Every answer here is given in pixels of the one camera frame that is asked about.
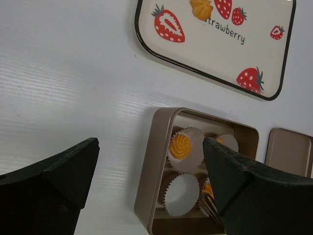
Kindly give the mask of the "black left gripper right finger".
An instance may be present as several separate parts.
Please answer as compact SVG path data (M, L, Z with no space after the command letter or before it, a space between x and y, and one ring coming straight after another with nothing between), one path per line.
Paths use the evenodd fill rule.
M311 235L313 180L237 153L213 138L203 154L228 235Z

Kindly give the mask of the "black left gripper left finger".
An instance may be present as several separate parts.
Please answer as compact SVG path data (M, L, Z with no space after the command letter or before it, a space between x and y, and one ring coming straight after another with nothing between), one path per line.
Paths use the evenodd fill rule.
M0 177L2 235L72 235L85 207L99 156L88 138Z

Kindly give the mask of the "metal food tongs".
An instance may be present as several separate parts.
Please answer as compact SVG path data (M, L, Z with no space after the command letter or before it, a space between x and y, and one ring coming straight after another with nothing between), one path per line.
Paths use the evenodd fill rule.
M200 206L201 208L212 217L216 224L224 228L224 224L218 215L217 209L214 205L214 199L208 193L200 193Z

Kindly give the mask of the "white paper cupcake liner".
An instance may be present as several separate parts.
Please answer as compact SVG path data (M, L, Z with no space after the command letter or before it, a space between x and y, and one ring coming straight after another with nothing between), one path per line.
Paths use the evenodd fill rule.
M199 208L202 214L206 217L215 217L217 209L213 195L212 186L209 178L207 178L200 191Z
M231 150L235 152L239 152L238 142L233 134L224 133L224 134L216 135L213 138L214 139L219 138L223 140L223 145L225 145L226 147L230 148Z
M195 127L177 131L171 136L167 157L173 168L180 172L191 173L204 160L204 133Z
M200 194L200 184L195 175L183 173L175 176L166 187L165 210L171 217L181 217L196 205Z

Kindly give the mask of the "gold tin lid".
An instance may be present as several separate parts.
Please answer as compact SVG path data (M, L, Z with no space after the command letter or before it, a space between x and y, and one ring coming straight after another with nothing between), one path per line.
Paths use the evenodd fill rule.
M312 178L312 136L273 128L268 138L265 164L287 173Z

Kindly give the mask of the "gold square tin box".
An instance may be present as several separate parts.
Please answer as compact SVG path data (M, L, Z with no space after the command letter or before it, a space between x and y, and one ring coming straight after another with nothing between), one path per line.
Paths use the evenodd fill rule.
M202 214L199 204L179 217L170 216L165 209L166 189L180 174L168 161L168 145L176 132L188 127L200 129L206 137L232 134L239 152L256 158L259 133L255 128L188 108L159 108L152 120L134 204L136 216L150 235L225 234L212 217Z

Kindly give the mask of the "strawberry print tray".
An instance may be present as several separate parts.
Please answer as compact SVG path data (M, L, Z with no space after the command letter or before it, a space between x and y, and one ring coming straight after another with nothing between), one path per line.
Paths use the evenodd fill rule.
M263 100L283 86L294 0L211 0L199 20L190 0L140 0L135 32L154 57Z

